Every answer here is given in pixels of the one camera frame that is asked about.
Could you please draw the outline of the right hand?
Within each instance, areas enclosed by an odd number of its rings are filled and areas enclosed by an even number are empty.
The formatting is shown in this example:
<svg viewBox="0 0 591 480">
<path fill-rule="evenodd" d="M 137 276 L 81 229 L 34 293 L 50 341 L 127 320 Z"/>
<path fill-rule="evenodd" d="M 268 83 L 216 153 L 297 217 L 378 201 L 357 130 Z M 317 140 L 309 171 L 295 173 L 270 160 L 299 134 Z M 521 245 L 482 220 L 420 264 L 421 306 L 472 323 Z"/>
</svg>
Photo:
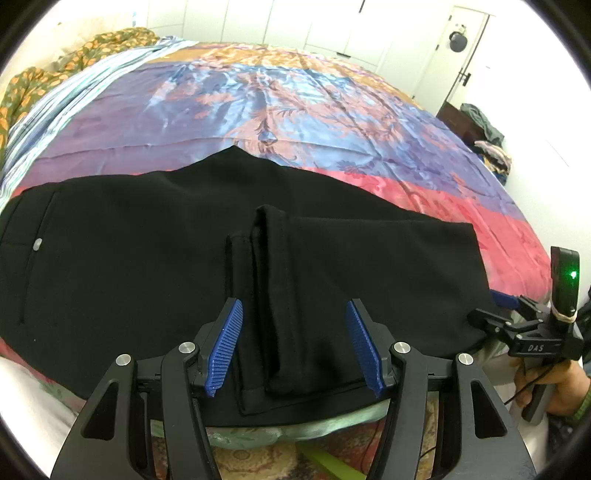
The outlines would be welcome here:
<svg viewBox="0 0 591 480">
<path fill-rule="evenodd" d="M 517 395 L 515 402 L 518 407 L 524 408 L 530 404 L 533 398 L 532 391 L 525 386 L 542 375 L 545 369 L 532 367 L 526 370 L 524 362 L 519 358 L 514 358 L 510 365 L 516 368 L 514 383 Z M 555 386 L 546 409 L 549 414 L 571 417 L 579 410 L 587 396 L 590 378 L 576 361 L 565 360 L 541 377 L 537 381 L 537 385 Z"/>
</svg>

